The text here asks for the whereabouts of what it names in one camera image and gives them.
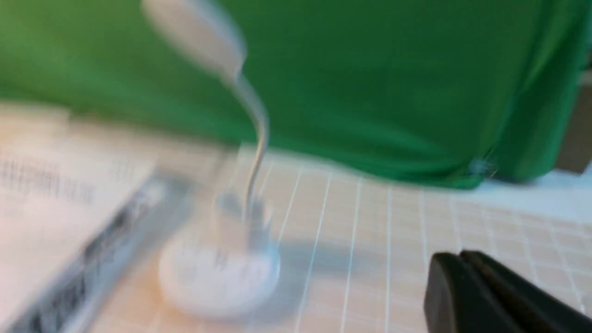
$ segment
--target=desk lamp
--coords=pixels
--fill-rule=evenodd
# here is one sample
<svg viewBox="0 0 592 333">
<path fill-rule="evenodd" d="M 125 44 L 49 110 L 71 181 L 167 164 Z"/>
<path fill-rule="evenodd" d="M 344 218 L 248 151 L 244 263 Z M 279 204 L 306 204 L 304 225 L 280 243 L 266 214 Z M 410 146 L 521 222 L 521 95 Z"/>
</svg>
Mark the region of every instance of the desk lamp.
<svg viewBox="0 0 592 333">
<path fill-rule="evenodd" d="M 237 317 L 263 303 L 279 279 L 279 254 L 269 241 L 271 211 L 253 195 L 269 140 L 263 103 L 242 74 L 246 46 L 240 29 L 207 0 L 143 0 L 144 16 L 185 59 L 219 77 L 248 111 L 258 145 L 244 197 L 217 194 L 209 229 L 181 232 L 159 263 L 163 296 L 185 313 Z"/>
</svg>

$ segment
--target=lamp base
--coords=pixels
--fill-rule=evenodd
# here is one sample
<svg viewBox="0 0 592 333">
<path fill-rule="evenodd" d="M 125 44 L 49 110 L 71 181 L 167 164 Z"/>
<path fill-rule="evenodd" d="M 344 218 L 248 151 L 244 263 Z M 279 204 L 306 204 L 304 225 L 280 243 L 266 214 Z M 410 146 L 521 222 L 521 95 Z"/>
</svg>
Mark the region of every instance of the lamp base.
<svg viewBox="0 0 592 333">
<path fill-rule="evenodd" d="M 228 206 L 218 205 L 217 209 L 224 207 Z M 241 223 L 241 214 L 213 216 L 221 215 L 225 222 L 235 215 Z M 200 242 L 194 235 L 173 238 L 159 264 L 164 298 L 184 313 L 214 319 L 236 318 L 256 309 L 274 292 L 280 271 L 277 246 L 265 237 L 260 239 L 263 246 L 246 250 L 211 239 Z"/>
</svg>

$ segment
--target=green cloth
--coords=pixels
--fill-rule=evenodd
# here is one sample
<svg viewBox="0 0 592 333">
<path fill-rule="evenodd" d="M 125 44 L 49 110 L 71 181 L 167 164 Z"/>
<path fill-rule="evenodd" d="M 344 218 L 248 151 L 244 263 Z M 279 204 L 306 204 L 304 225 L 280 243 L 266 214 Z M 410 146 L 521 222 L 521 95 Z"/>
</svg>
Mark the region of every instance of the green cloth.
<svg viewBox="0 0 592 333">
<path fill-rule="evenodd" d="M 371 174 L 470 188 L 486 159 L 549 171 L 587 50 L 590 0 L 222 0 L 271 145 Z M 178 56 L 139 0 L 0 0 L 0 98 L 230 143 L 251 123 Z"/>
</svg>

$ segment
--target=cutting mat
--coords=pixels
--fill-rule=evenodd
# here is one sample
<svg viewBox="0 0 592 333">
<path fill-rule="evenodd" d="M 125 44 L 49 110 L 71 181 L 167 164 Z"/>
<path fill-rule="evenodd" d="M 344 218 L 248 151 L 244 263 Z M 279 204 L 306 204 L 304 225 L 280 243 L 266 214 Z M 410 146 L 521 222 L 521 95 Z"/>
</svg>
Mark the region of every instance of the cutting mat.
<svg viewBox="0 0 592 333">
<path fill-rule="evenodd" d="M 245 183 L 249 156 L 226 163 L 217 186 Z M 430 256 L 461 248 L 498 258 L 574 308 L 592 292 L 590 225 L 274 154 L 257 188 L 274 206 L 272 236 L 282 255 L 281 280 L 266 305 L 234 322 L 184 316 L 161 298 L 156 251 L 125 276 L 91 331 L 426 332 Z"/>
</svg>

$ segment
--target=round white base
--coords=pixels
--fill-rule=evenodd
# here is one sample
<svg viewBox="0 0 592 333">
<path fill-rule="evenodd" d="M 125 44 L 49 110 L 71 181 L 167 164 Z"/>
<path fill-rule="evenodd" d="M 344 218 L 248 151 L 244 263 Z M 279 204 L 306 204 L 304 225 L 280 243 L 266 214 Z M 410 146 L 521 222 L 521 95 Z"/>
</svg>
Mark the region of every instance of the round white base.
<svg viewBox="0 0 592 333">
<path fill-rule="evenodd" d="M 257 253 L 229 253 L 173 239 L 160 257 L 164 298 L 182 312 L 236 318 L 265 302 L 279 280 L 277 246 Z"/>
</svg>

